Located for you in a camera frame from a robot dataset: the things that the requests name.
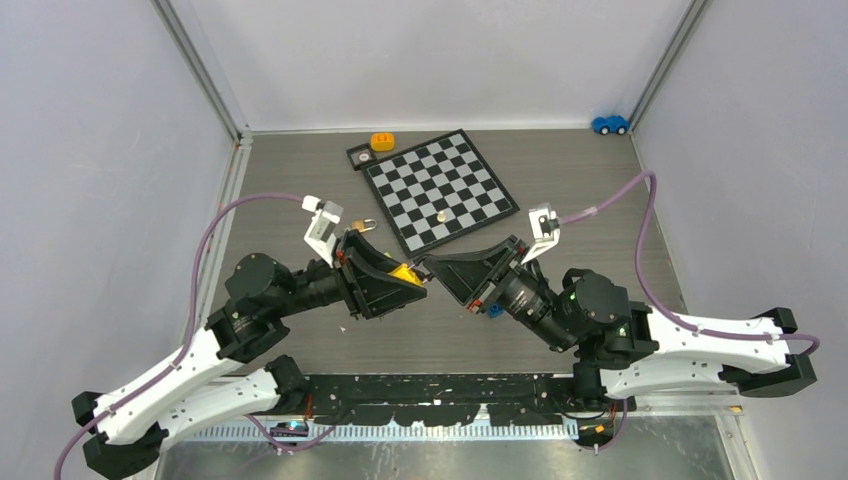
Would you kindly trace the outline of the small brass padlock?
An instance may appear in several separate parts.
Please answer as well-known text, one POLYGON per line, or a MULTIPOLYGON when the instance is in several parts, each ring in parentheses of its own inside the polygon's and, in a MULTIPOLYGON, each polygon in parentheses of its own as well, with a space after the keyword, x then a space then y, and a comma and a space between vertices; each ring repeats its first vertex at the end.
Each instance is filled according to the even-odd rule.
POLYGON ((378 222, 374 219, 359 219, 351 222, 350 230, 358 233, 366 233, 376 229, 378 222))

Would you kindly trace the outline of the yellow padlock black shackle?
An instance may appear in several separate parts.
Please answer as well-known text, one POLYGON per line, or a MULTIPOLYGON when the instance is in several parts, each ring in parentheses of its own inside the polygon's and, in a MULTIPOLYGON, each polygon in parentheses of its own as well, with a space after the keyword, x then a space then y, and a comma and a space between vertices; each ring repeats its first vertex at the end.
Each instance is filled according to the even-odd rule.
POLYGON ((414 270, 413 267, 405 263, 401 263, 399 266, 391 270, 389 272, 389 275, 419 287, 424 286, 424 280, 419 276, 419 274, 414 270))

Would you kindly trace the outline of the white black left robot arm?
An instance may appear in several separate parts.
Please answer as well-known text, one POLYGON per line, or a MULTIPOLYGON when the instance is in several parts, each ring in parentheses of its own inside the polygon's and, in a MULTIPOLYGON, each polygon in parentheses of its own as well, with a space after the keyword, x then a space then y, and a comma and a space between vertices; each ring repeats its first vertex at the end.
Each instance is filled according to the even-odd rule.
POLYGON ((83 445, 87 466, 124 479, 217 420, 298 412, 310 397, 309 383, 286 355, 231 387, 197 391, 281 342, 290 332, 286 317, 337 302, 353 317, 382 317, 424 299, 427 279, 357 231, 342 235, 329 260, 311 260, 297 271, 263 253, 243 257, 225 282, 227 302, 186 346, 112 393, 85 391, 73 399, 76 420, 90 435, 83 445))

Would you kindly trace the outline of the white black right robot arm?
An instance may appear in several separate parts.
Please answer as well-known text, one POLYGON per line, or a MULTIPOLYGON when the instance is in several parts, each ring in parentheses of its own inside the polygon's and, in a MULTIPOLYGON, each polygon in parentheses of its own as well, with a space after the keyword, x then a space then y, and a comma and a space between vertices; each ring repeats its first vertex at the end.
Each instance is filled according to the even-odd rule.
POLYGON ((773 308, 732 320, 684 315, 655 305, 590 269, 568 270, 555 292, 526 245, 511 236, 469 253, 426 255, 421 262, 461 305, 482 313, 497 305, 550 350, 576 351, 568 398, 584 410, 660 390, 732 385, 751 398, 794 395, 817 376, 807 353, 794 353, 791 310, 773 308))

